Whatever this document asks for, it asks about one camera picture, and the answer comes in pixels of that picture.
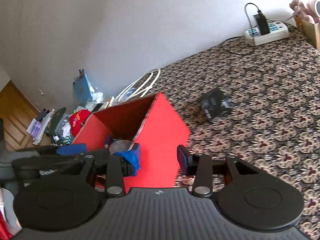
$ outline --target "patterned carpet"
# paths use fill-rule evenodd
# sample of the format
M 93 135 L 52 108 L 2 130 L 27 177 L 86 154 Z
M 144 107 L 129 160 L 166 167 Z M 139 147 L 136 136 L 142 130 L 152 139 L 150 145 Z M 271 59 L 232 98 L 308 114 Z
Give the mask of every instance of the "patterned carpet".
M 187 148 L 216 159 L 239 156 L 296 187 L 305 208 L 298 227 L 320 236 L 320 56 L 294 27 L 290 37 L 256 47 L 250 56 L 221 45 L 165 67 L 151 92 L 162 91 L 191 130 Z M 252 48 L 243 39 L 224 44 Z M 233 112 L 208 123 L 197 102 L 219 87 Z M 182 176 L 177 178 L 181 183 Z M 214 190 L 223 187 L 213 176 Z

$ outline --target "stuffed animal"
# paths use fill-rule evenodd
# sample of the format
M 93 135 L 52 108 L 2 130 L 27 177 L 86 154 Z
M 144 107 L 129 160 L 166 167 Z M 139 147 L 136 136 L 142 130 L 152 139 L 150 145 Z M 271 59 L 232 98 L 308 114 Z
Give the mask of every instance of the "stuffed animal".
M 303 2 L 299 1 L 298 8 L 298 0 L 293 0 L 289 4 L 290 8 L 296 12 L 296 16 L 302 20 L 305 20 L 310 23 L 320 23 L 320 18 L 312 11 L 310 8 L 304 6 Z

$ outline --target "red cardboard box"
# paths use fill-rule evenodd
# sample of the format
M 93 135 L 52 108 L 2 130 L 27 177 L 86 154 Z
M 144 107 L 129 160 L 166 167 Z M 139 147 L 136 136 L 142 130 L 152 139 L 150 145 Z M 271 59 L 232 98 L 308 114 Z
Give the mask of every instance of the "red cardboard box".
M 173 187 L 179 164 L 177 146 L 186 145 L 190 131 L 162 93 L 93 113 L 73 141 L 87 150 L 103 148 L 108 135 L 132 140 L 141 148 L 137 176 L 125 177 L 131 187 Z

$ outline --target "red hat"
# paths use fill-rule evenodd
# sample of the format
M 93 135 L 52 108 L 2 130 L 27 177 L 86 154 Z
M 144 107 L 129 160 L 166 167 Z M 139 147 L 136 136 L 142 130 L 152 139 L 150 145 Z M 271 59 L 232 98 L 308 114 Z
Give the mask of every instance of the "red hat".
M 73 136 L 76 136 L 79 133 L 84 121 L 88 118 L 89 115 L 89 110 L 82 109 L 79 112 L 76 112 L 75 114 L 70 116 L 69 121 L 71 125 L 71 133 Z

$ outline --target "black cable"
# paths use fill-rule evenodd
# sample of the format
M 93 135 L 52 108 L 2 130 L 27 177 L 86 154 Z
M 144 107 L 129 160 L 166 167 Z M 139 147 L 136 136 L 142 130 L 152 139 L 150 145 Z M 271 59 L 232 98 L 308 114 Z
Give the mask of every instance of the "black cable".
M 244 6 L 244 13 L 245 13 L 245 15 L 246 15 L 246 17 L 247 17 L 247 19 L 248 19 L 248 22 L 249 22 L 249 25 L 250 25 L 250 29 L 252 29 L 252 24 L 251 24 L 250 18 L 249 18 L 248 13 L 247 13 L 247 6 L 248 6 L 249 4 L 254 5 L 254 6 L 257 8 L 258 12 L 260 11 L 260 9 L 259 9 L 259 7 L 258 7 L 256 4 L 251 3 L 251 2 L 247 3 L 247 4 Z M 229 40 L 235 39 L 235 38 L 241 38 L 241 37 L 243 37 L 243 36 L 236 36 L 236 37 L 232 37 L 232 38 L 226 39 L 225 41 L 223 41 L 223 42 L 221 43 L 222 49 L 223 49 L 224 51 L 226 51 L 226 52 L 229 52 L 229 53 L 234 54 L 234 55 L 237 55 L 237 56 L 249 56 L 249 55 L 252 55 L 252 53 L 253 53 L 254 50 L 255 50 L 254 36 L 252 36 L 252 40 L 253 40 L 252 50 L 251 50 L 250 52 L 247 52 L 247 53 L 243 53 L 243 54 L 235 53 L 235 52 L 232 52 L 232 51 L 230 51 L 230 50 L 228 50 L 228 49 L 225 49 L 225 47 L 223 46 L 223 44 L 224 44 L 226 41 L 229 41 Z

